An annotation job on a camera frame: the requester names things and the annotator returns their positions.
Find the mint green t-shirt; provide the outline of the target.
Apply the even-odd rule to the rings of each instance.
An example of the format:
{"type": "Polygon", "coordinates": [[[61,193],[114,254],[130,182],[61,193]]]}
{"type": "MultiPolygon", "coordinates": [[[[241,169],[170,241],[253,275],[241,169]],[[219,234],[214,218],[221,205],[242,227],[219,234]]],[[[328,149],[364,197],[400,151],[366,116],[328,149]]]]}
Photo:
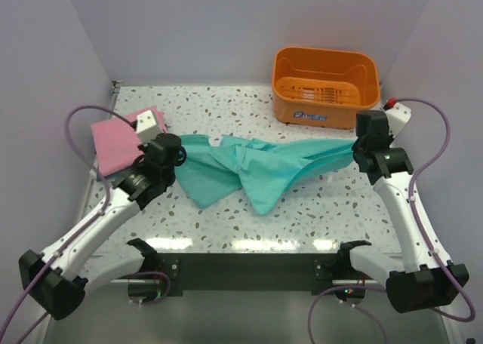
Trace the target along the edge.
{"type": "Polygon", "coordinates": [[[353,140],[271,143],[224,136],[217,146],[205,135],[184,135],[181,140],[186,161],[176,169],[177,182],[201,209],[243,190],[255,212],[264,215],[294,184],[353,162],[353,140]]]}

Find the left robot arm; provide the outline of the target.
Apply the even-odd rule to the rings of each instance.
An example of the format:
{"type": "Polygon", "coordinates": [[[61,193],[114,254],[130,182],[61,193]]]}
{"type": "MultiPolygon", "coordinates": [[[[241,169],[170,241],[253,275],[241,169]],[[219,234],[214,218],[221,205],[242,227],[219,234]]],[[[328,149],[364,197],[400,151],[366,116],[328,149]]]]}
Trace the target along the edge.
{"type": "Polygon", "coordinates": [[[19,259],[23,289],[56,320],[72,314],[85,298],[82,266],[114,231],[174,184],[175,169],[186,160],[175,134],[160,133],[139,149],[142,154],[88,215],[41,253],[28,250],[19,259]]]}

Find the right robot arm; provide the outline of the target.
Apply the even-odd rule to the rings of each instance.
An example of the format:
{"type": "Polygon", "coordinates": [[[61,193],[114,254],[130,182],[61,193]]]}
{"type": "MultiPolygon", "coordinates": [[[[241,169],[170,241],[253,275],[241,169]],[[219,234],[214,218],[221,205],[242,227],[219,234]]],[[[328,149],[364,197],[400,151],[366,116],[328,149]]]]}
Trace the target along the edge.
{"type": "Polygon", "coordinates": [[[469,280],[465,265],[455,264],[443,248],[424,210],[414,183],[414,168],[403,148],[392,146],[411,113],[396,107],[356,115],[352,151],[381,197],[401,247],[401,260],[379,253],[368,241],[342,243],[336,268],[344,278],[359,272],[383,286],[399,313],[447,306],[469,280]]]}

